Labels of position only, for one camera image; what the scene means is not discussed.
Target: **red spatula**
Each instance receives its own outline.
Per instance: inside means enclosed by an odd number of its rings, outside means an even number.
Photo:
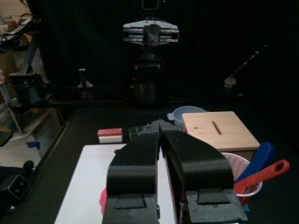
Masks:
[[[271,164],[266,169],[262,171],[256,172],[247,178],[242,179],[238,183],[234,185],[235,192],[238,194],[244,194],[247,193],[247,189],[256,185],[259,182],[263,182],[266,180],[270,180],[275,178],[276,176],[282,175],[286,173],[290,169],[290,163],[282,159],[274,164]],[[242,199],[240,204],[244,206],[248,202],[248,199]]]

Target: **small box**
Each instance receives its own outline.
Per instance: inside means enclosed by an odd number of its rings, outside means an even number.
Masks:
[[[123,129],[99,129],[98,140],[102,144],[120,143],[123,141]]]
[[[220,152],[251,159],[259,142],[232,111],[183,114],[184,131]]]

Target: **black curtain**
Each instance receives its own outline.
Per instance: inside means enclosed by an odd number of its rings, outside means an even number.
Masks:
[[[140,46],[123,41],[123,24],[140,17],[140,0],[40,0],[41,53],[45,72],[57,86],[80,83],[87,68],[96,85],[130,84]],[[168,0],[156,16],[179,26],[180,41],[154,49],[163,60],[166,83],[222,85],[242,62],[251,1]]]

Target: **blue object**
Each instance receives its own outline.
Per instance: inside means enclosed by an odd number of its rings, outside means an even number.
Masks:
[[[256,149],[256,153],[250,161],[247,169],[239,175],[235,183],[267,168],[271,165],[274,154],[275,146],[268,142],[262,143]]]

